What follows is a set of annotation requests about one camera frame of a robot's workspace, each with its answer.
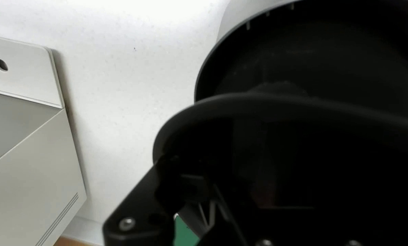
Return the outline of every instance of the white wall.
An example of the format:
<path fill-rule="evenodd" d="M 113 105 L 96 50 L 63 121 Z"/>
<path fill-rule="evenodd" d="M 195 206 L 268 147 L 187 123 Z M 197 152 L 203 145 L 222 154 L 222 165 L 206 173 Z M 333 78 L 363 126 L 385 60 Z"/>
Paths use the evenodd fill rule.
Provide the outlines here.
<path fill-rule="evenodd" d="M 0 1 L 0 37 L 56 50 L 89 190 L 67 235 L 101 244 L 101 223 L 152 165 L 158 128 L 192 102 L 228 1 Z M 222 30 L 283 1 L 233 1 Z"/>

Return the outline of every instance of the hole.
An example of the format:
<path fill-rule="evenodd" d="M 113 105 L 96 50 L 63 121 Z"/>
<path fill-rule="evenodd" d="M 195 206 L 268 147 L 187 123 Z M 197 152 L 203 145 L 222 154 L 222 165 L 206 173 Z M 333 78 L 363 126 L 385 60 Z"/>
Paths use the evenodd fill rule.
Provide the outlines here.
<path fill-rule="evenodd" d="M 162 214 L 162 213 L 152 213 L 152 214 L 149 216 L 149 223 L 150 223 L 152 225 L 161 225 L 161 224 L 164 224 L 165 221 L 167 221 L 167 216 Z"/>
<path fill-rule="evenodd" d="M 8 71 L 8 65 L 4 60 L 0 59 L 0 70 L 1 71 Z"/>

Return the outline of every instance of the green component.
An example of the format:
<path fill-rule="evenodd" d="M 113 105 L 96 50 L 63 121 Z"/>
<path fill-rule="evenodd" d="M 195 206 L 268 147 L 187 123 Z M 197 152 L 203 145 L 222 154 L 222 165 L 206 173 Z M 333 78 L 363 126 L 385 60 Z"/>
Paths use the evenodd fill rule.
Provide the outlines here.
<path fill-rule="evenodd" d="M 177 216 L 176 217 L 176 238 L 175 246 L 194 246 L 199 238 L 187 227 L 187 224 Z"/>

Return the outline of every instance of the wooden floor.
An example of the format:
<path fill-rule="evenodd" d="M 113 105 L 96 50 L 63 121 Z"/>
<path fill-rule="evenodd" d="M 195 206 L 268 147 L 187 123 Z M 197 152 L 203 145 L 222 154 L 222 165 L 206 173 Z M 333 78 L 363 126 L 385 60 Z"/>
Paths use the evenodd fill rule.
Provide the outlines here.
<path fill-rule="evenodd" d="M 71 240 L 71 239 L 67 239 L 67 238 L 60 238 L 55 246 L 87 246 L 85 243 L 79 243 L 79 242 L 75 242 L 75 240 Z"/>

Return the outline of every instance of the screw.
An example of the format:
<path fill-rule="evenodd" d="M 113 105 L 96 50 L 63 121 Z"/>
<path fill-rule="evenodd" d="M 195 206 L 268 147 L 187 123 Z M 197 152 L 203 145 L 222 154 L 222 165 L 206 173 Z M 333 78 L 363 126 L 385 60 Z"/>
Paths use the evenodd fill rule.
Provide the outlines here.
<path fill-rule="evenodd" d="M 257 242 L 255 246 L 273 246 L 273 242 L 269 240 L 269 239 L 261 239 L 261 240 Z"/>
<path fill-rule="evenodd" d="M 132 217 L 124 217 L 120 221 L 119 227 L 120 227 L 122 231 L 131 231 L 135 227 L 135 224 L 137 223 Z"/>
<path fill-rule="evenodd" d="M 363 244 L 358 240 L 349 240 L 345 246 L 363 246 Z"/>

